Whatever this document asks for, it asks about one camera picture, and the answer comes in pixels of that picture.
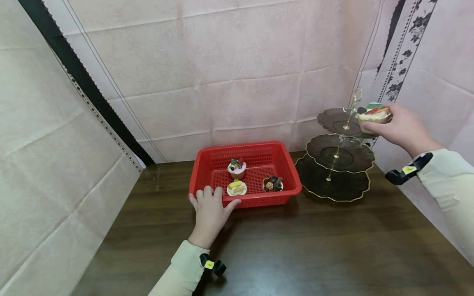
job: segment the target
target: gold rim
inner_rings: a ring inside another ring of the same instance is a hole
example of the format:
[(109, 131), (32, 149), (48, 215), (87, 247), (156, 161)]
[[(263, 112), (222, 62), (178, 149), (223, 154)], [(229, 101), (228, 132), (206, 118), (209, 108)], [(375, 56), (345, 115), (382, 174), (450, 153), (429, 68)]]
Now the gold rim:
[[(320, 134), (320, 135), (339, 135), (339, 134), (332, 134), (332, 133), (329, 133), (329, 134)], [(316, 158), (314, 158), (314, 157), (312, 157), (312, 156), (310, 155), (310, 153), (308, 152), (308, 148), (307, 148), (309, 143), (311, 143), (311, 141), (307, 142), (306, 145), (304, 146), (304, 150), (306, 151), (306, 154), (307, 154), (309, 157), (311, 157), (311, 158), (314, 160), (315, 163), (319, 164), (320, 166), (322, 166), (323, 168), (325, 168), (325, 169), (327, 169), (327, 170), (335, 171), (335, 172), (338, 172), (338, 173), (345, 173), (345, 172), (347, 172), (347, 173), (351, 173), (351, 174), (359, 174), (359, 173), (362, 173), (362, 172), (367, 172), (368, 170), (370, 170), (371, 168), (374, 167), (375, 157), (374, 157), (374, 160), (370, 162), (370, 163), (371, 163), (370, 168), (368, 168), (368, 169), (366, 169), (366, 170), (361, 170), (361, 171), (357, 171), (357, 172), (351, 172), (351, 171), (348, 171), (348, 170), (339, 171), (339, 170), (335, 170), (335, 169), (330, 169), (330, 168), (328, 168), (327, 166), (322, 165), (322, 164), (320, 164), (319, 162), (317, 162), (317, 161), (316, 161)]]
[(372, 138), (376, 138), (376, 137), (379, 136), (379, 135), (374, 135), (374, 136), (371, 136), (371, 137), (358, 138), (358, 137), (354, 137), (354, 136), (352, 136), (352, 135), (341, 135), (341, 134), (335, 133), (335, 132), (333, 132), (333, 131), (327, 129), (327, 128), (325, 127), (325, 125), (319, 120), (319, 116), (320, 116), (321, 114), (324, 114), (324, 112), (326, 112), (327, 110), (329, 110), (329, 109), (326, 109), (326, 110), (324, 110), (323, 112), (319, 113), (318, 116), (316, 116), (316, 120), (318, 121), (318, 123), (319, 123), (320, 126), (322, 126), (326, 131), (330, 132), (331, 134), (339, 135), (339, 136), (341, 136), (341, 137), (354, 138), (354, 139), (357, 139), (357, 140), (372, 139)]
[[(298, 158), (298, 159), (296, 160), (295, 166), (296, 166), (296, 164), (298, 163), (299, 160), (301, 160), (301, 159), (304, 158), (304, 156), (301, 157), (301, 158)], [(369, 180), (369, 186), (367, 187), (367, 190), (362, 191), (361, 196), (359, 196), (358, 198), (354, 198), (354, 199), (352, 199), (352, 200), (334, 200), (334, 199), (332, 199), (332, 198), (330, 198), (330, 197), (322, 197), (322, 196), (319, 196), (319, 195), (317, 195), (316, 193), (312, 192), (312, 191), (309, 190), (308, 188), (306, 188), (306, 186), (304, 186), (303, 183), (302, 183), (301, 185), (306, 189), (307, 192), (309, 192), (309, 193), (311, 193), (311, 194), (314, 194), (314, 195), (316, 195), (316, 196), (319, 197), (319, 198), (322, 198), (322, 199), (329, 198), (330, 200), (332, 200), (332, 201), (334, 201), (334, 202), (337, 202), (337, 203), (351, 203), (351, 202), (353, 202), (353, 201), (356, 201), (356, 200), (358, 200), (358, 199), (363, 198), (363, 197), (364, 197), (364, 193), (370, 190), (370, 183), (371, 183), (372, 181), (370, 180), (370, 177), (369, 177), (369, 174), (367, 174), (367, 171), (365, 171), (365, 172), (363, 172), (363, 173), (367, 176), (367, 179)]]

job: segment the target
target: basket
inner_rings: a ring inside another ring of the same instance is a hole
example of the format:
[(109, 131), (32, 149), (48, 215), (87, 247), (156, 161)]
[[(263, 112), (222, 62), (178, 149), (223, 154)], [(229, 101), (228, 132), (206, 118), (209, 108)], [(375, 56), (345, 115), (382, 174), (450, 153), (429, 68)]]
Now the basket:
[[(245, 176), (241, 180), (247, 185), (247, 193), (231, 197), (226, 188), (233, 180), (227, 166), (232, 158), (240, 157), (247, 163)], [(268, 175), (283, 178), (285, 186), (282, 191), (265, 192), (262, 189), (262, 180)], [(224, 189), (224, 206), (234, 199), (241, 199), (237, 208), (282, 205), (301, 191), (300, 178), (290, 153), (278, 141), (200, 150), (192, 169), (189, 193), (196, 195), (196, 191), (203, 190), (206, 185)]]

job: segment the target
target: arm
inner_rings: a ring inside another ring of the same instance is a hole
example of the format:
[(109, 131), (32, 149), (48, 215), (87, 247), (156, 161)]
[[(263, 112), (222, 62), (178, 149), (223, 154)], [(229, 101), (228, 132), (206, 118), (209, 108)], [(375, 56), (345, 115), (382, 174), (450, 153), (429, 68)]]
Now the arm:
[(364, 122), (364, 127), (399, 145), (412, 158), (433, 153), (418, 178), (438, 203), (454, 241), (474, 265), (474, 168), (431, 138), (415, 113), (397, 104), (388, 107), (391, 122)]
[(171, 259), (171, 265), (148, 296), (191, 296), (196, 289), (204, 267), (199, 256), (209, 254), (209, 248), (229, 218), (230, 213), (240, 204), (234, 199), (227, 207), (222, 206), (223, 190), (215, 191), (210, 186), (189, 195), (196, 211), (196, 225), (187, 241), (183, 241)]
[(209, 254), (209, 250), (183, 241), (148, 296), (191, 296), (204, 272), (199, 261), (203, 253)]
[(474, 265), (474, 168), (456, 152), (432, 153), (418, 178), (441, 208), (454, 241)]

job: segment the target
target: left hand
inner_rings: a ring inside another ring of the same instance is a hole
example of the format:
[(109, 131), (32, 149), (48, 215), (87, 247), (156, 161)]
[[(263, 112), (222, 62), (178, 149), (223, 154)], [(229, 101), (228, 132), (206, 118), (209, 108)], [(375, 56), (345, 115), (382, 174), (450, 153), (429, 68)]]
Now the left hand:
[(213, 191), (211, 186), (206, 186), (204, 191), (196, 192), (196, 197), (192, 193), (189, 195), (189, 201), (196, 210), (196, 225), (188, 238), (193, 245), (209, 249), (227, 222), (230, 213), (242, 202), (240, 199), (234, 199), (224, 208), (223, 193), (221, 187)]

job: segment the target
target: hand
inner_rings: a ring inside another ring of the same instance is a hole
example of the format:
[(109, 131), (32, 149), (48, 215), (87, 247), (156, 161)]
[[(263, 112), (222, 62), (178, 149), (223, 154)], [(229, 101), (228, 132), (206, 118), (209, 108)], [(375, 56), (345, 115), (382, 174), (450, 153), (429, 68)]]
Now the hand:
[(412, 158), (424, 152), (443, 149), (441, 144), (428, 135), (418, 115), (398, 104), (391, 104), (388, 108), (393, 114), (391, 122), (386, 124), (364, 122), (362, 126), (399, 145)]
[(209, 249), (222, 227), (229, 218), (230, 213), (242, 201), (234, 199), (227, 207), (222, 205), (223, 190), (217, 187), (213, 191), (211, 186), (206, 186), (204, 191), (198, 190), (196, 197), (191, 193), (191, 201), (194, 210), (196, 210), (196, 225), (188, 241), (195, 246), (203, 249)]

